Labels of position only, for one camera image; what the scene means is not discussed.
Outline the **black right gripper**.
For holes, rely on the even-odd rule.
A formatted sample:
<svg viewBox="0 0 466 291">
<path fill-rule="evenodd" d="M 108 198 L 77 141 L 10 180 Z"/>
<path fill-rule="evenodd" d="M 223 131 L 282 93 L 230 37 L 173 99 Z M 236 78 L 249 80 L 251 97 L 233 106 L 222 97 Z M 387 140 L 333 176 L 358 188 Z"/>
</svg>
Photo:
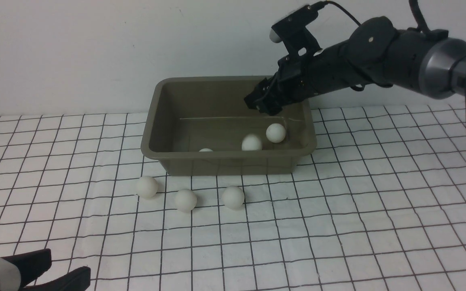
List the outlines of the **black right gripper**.
<svg viewBox="0 0 466 291">
<path fill-rule="evenodd" d="M 284 106 L 319 96 L 313 84 L 316 70 L 312 68 L 318 60 L 317 53 L 308 57 L 289 53 L 281 58 L 274 78 L 264 78 L 244 97 L 248 109 L 275 116 Z"/>
</svg>

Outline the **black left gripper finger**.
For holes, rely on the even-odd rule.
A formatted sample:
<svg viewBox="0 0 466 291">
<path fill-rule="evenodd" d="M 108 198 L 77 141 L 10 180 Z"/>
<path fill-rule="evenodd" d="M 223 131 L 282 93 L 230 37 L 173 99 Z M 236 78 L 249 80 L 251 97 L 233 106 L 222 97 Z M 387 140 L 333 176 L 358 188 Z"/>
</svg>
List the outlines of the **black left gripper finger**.
<svg viewBox="0 0 466 291">
<path fill-rule="evenodd" d="M 6 256 L 2 259 L 18 268 L 21 276 L 20 287 L 26 287 L 52 267 L 50 249 Z"/>
<path fill-rule="evenodd" d="M 85 291 L 91 285 L 91 269 L 83 266 L 51 282 L 26 286 L 19 291 Z"/>
</svg>

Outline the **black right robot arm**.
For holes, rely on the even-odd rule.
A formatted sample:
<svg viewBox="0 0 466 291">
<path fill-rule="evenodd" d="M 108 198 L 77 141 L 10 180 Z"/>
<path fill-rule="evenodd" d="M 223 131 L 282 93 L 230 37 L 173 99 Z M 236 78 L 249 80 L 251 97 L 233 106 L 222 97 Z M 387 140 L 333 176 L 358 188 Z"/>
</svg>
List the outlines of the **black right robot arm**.
<svg viewBox="0 0 466 291">
<path fill-rule="evenodd" d="M 397 85 L 434 99 L 466 96 L 466 42 L 446 31 L 398 30 L 377 17 L 348 40 L 321 49 L 306 28 L 310 22 L 290 16 L 272 26 L 288 55 L 245 97 L 248 108 L 274 116 L 284 106 L 346 88 L 362 91 L 369 84 Z"/>
</svg>

